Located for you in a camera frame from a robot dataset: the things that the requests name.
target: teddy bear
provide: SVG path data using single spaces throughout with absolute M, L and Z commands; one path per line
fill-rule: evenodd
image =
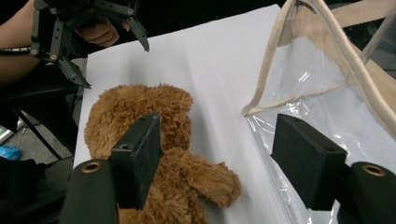
M 100 94 L 92 106 L 84 140 L 92 159 L 106 159 L 111 148 L 142 116 L 160 113 L 163 157 L 142 210 L 119 208 L 126 223 L 208 223 L 203 203 L 229 207 L 241 194 L 238 175 L 224 162 L 212 163 L 189 150 L 193 99 L 168 84 L 119 85 Z

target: white table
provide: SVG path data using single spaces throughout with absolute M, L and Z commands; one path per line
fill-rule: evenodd
M 211 223 L 289 223 L 241 110 L 256 89 L 263 54 L 278 6 L 150 38 L 150 52 L 137 42 L 91 54 L 83 95 L 75 166 L 89 160 L 83 131 L 103 91 L 120 84 L 167 83 L 194 98 L 191 150 L 225 161 L 240 177 L 243 193 L 227 209 L 207 206 Z

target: person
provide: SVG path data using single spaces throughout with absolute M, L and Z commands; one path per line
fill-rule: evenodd
M 0 11 L 0 49 L 31 46 L 34 3 L 35 0 L 19 0 L 11 1 L 9 7 L 2 7 Z M 126 23 L 123 23 L 122 26 L 128 29 Z M 112 46 L 120 37 L 118 30 L 106 17 L 98 17 L 92 25 L 77 29 L 76 34 L 85 39 L 87 43 L 104 48 Z M 29 54 L 0 55 L 0 89 L 28 75 L 39 62 L 37 58 Z

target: blue plastic bag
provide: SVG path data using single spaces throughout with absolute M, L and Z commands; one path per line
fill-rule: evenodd
M 12 146 L 1 146 L 0 156 L 11 161 L 17 161 L 21 158 L 21 152 Z

